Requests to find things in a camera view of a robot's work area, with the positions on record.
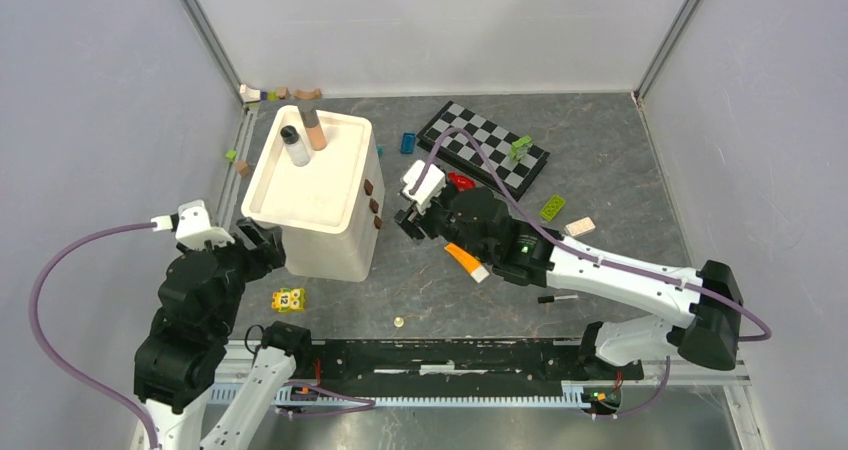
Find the white drawer organizer box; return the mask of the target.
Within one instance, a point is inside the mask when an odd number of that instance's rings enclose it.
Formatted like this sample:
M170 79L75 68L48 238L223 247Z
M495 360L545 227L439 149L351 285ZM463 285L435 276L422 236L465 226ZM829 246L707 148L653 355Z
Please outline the white drawer organizer box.
M296 166L281 135L308 133L295 105L280 108L241 203L241 213L264 228L278 227L293 275L349 282L365 280L386 194L372 124L351 115L316 113L327 145Z

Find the orange white cream tube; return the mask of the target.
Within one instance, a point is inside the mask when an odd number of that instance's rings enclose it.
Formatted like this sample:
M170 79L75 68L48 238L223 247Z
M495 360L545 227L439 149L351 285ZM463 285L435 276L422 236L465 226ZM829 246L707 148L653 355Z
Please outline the orange white cream tube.
M483 282L490 275L488 270L477 258L456 244L449 243L444 247L444 250L463 267L466 273L476 283Z

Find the clear vial black cap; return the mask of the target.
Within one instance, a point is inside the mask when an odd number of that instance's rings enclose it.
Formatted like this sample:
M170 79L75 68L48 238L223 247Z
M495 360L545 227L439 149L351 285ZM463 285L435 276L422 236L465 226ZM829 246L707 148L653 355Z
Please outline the clear vial black cap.
M304 141L297 129L292 125L283 126L280 130L289 158L295 167L304 167L309 164L310 156Z

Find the concealer tube grey cap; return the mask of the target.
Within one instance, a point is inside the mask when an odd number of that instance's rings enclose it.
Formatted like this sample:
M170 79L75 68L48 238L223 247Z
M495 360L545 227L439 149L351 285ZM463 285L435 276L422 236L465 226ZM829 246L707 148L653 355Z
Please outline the concealer tube grey cap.
M324 150L327 139L314 104L310 100L303 100L298 103L298 110L311 148L315 152Z

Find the black eyeliner pen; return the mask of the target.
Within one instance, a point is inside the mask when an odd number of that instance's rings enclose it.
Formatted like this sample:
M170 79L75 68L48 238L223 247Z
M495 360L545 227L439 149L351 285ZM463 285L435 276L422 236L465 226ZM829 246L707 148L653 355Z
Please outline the black eyeliner pen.
M578 299L579 296L576 294L571 295L546 295L540 296L537 298L538 304L550 304L558 301L566 301L566 300L575 300Z

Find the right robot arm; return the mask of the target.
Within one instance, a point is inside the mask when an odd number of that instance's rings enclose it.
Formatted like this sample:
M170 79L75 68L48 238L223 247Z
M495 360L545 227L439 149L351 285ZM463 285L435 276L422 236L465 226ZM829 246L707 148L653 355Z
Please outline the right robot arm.
M584 246L512 217L488 188L447 183L401 194L410 206L395 220L413 239L442 238L515 285L587 293L644 311L587 326L577 352L585 375L602 378L615 367L672 355L712 370L735 368L742 298L727 265L668 267Z

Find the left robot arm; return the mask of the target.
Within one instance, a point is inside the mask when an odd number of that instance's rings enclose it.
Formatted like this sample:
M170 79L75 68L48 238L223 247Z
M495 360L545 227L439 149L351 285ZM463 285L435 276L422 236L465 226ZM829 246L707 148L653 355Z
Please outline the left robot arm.
M134 357L134 393L148 413L148 442L167 441L165 413L182 416L213 384L248 283L286 262L282 232L251 218L238 220L239 234L215 226L206 215L153 219L170 230L180 256L158 290L148 337Z

